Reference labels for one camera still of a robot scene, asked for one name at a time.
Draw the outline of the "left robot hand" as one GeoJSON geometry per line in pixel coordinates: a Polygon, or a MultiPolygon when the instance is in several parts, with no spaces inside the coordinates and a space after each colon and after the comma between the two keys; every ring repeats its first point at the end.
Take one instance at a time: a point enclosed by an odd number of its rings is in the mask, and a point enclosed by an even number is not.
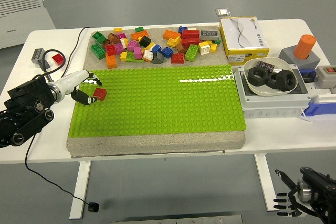
{"type": "Polygon", "coordinates": [[[48,85],[55,92],[55,103],[62,101],[65,95],[68,94],[71,95],[73,100],[83,105],[90,105],[96,102],[98,100],[97,98],[90,97],[83,91],[77,89],[77,86],[87,79],[93,79],[98,85],[102,85],[99,78],[88,70],[77,71],[60,78],[56,82],[50,82],[48,85]]]}

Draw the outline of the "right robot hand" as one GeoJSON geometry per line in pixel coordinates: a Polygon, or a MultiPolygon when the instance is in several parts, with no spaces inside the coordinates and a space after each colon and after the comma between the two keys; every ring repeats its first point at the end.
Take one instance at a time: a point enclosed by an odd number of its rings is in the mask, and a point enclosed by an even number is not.
{"type": "Polygon", "coordinates": [[[276,169],[276,174],[281,178],[282,182],[290,189],[288,193],[278,193],[274,199],[274,208],[278,209],[277,215],[283,217],[304,217],[317,215],[306,206],[297,202],[295,194],[299,192],[300,187],[289,178],[287,174],[276,169]]]}

